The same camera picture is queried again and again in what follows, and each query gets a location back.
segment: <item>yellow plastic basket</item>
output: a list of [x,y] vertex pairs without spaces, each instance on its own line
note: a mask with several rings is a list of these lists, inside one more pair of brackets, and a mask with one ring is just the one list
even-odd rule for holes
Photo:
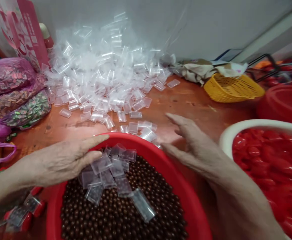
[[216,102],[242,102],[265,94],[263,88],[246,75],[227,78],[216,73],[203,88]]

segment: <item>pink packaging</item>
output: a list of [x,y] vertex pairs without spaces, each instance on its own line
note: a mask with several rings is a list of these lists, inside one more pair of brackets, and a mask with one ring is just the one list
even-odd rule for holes
[[18,57],[26,58],[40,72],[48,53],[34,5],[28,0],[0,0],[0,26]]

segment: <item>pile of plastic bags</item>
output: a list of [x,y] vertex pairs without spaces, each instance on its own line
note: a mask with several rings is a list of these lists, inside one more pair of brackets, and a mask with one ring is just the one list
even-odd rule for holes
[[10,128],[29,128],[49,113],[48,96],[42,90],[45,81],[24,58],[0,59],[0,147],[14,148],[0,162],[16,151],[16,146],[3,143]]

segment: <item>left hand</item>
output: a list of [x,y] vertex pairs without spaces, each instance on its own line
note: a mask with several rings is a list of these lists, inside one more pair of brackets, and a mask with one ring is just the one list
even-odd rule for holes
[[100,151],[88,150],[108,138],[109,135],[99,135],[59,142],[23,157],[10,170],[24,186],[55,185],[75,178],[83,168],[99,159]]

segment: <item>hand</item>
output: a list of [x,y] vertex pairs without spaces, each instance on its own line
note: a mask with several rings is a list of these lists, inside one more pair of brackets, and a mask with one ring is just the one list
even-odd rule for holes
[[239,167],[190,119],[167,113],[169,120],[179,129],[175,132],[186,139],[189,152],[163,143],[164,152],[182,164],[198,172],[207,180],[216,182],[227,169],[240,170]]
[[55,185],[78,176],[83,168],[99,159],[100,151],[88,150],[108,138],[109,135],[100,135],[59,142],[23,157],[11,168],[25,186]]

